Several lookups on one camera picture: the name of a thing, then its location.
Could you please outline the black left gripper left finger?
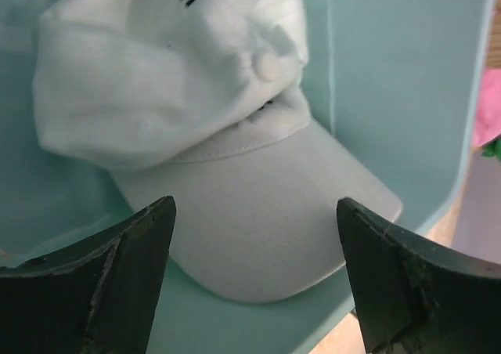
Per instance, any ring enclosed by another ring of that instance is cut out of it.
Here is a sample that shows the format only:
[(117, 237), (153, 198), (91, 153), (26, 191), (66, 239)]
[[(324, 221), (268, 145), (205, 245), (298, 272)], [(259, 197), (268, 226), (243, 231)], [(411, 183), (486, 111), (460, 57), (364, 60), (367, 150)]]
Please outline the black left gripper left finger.
[(176, 206), (162, 197), (70, 246), (1, 269), (3, 353), (144, 353)]

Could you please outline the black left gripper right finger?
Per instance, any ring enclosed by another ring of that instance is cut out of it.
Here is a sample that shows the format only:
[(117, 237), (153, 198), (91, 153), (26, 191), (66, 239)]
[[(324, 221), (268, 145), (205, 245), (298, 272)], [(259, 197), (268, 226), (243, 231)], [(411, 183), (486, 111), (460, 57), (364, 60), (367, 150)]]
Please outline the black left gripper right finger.
[(368, 353), (498, 353), (500, 266), (444, 247), (351, 198), (337, 228)]

